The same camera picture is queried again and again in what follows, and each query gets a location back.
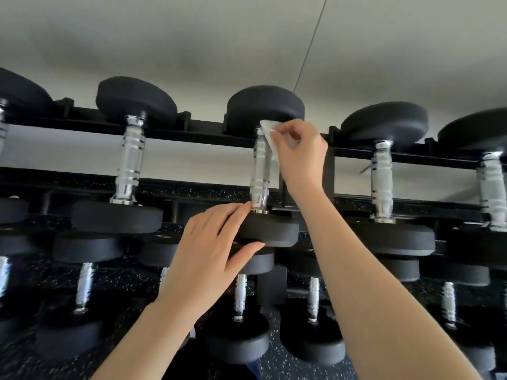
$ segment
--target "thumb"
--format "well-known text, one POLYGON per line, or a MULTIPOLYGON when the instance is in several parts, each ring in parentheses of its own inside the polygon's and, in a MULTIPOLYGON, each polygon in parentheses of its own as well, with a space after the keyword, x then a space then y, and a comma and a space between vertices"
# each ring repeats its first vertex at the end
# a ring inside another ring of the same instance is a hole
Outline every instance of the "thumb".
POLYGON ((278 148, 278 155, 287 154, 287 152, 290 152, 287 140, 285 139, 282 133, 278 131, 271 131, 270 135, 274 143, 276 144, 276 147, 278 148))
POLYGON ((231 280, 238 275, 239 271, 248 263, 251 257, 264 247, 264 243, 256 241, 246 244, 232 256, 225 265, 225 274, 231 277, 231 280))

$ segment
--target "gym floor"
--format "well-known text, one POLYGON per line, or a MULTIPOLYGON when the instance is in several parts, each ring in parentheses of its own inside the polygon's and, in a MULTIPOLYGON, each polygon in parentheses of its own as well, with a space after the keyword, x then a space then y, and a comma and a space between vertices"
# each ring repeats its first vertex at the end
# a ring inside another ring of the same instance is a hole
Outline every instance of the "gym floor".
MULTIPOLYGON (((96 272, 94 293, 98 291, 118 290, 137 294, 155 294, 158 288, 156 275, 148 276, 135 270, 125 270, 122 267, 135 267, 137 261, 133 256, 123 256, 115 264, 116 268, 103 267, 96 272)), ((13 266, 12 280, 24 281, 26 285, 52 289, 71 289, 77 282, 79 269, 69 269, 54 265, 46 254, 30 255, 26 260, 19 261, 13 266)), ((288 283, 303 283, 304 278, 290 274, 288 283)), ((440 284, 428 280, 420 280, 406 285, 409 291, 419 300, 422 305, 437 304, 440 301, 440 284)), ((501 309, 503 283, 493 281, 489 287, 471 288, 457 286, 458 304, 460 306, 491 306, 501 309)), ((35 330, 20 336, 13 343, 0 348, 0 378, 32 380, 51 378, 54 380, 87 379, 91 377, 95 369, 107 357, 115 344, 122 338, 128 328, 136 320, 142 308, 142 302, 130 301, 123 308, 114 323, 114 332, 106 340, 106 344, 84 355, 72 358, 64 362, 48 362, 37 356, 33 350, 35 342, 35 330)), ((271 345, 267 353, 261 358, 263 379, 355 379, 357 378, 351 361, 346 358, 343 362, 324 367, 304 363, 288 353, 280 343, 279 314, 269 313, 271 323, 271 345)), ((196 363, 205 368, 202 378, 220 379, 220 365, 206 358, 196 358, 196 363)))

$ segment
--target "forearm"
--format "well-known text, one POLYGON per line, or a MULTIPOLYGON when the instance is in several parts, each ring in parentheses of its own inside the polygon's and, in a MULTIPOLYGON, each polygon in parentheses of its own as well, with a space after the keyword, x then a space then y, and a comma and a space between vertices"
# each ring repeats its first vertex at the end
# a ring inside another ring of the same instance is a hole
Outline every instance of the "forearm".
POLYGON ((151 303, 92 380, 160 380, 191 328, 183 310, 151 303))
POLYGON ((479 379, 437 322, 368 251, 321 190, 297 200, 362 380, 479 379))

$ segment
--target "white cloth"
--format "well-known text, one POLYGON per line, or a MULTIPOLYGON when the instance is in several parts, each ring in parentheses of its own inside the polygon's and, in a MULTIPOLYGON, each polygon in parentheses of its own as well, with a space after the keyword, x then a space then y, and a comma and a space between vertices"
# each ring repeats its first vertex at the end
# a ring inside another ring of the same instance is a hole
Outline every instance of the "white cloth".
MULTIPOLYGON (((280 121, 261 120, 260 124, 261 124, 262 130, 264 131, 264 136, 266 136, 266 140, 268 141, 268 145, 271 148, 271 152, 273 153, 273 160, 276 160, 276 162, 278 164, 280 164, 280 162, 278 161, 278 148, 276 147, 275 142, 271 138, 270 133, 274 132, 275 129, 273 129, 273 128, 277 127, 279 124, 281 124, 281 122, 280 121)), ((298 142, 296 140, 294 140, 289 133, 286 133, 284 135, 284 137, 285 137, 290 149, 294 149, 298 145, 298 142)))

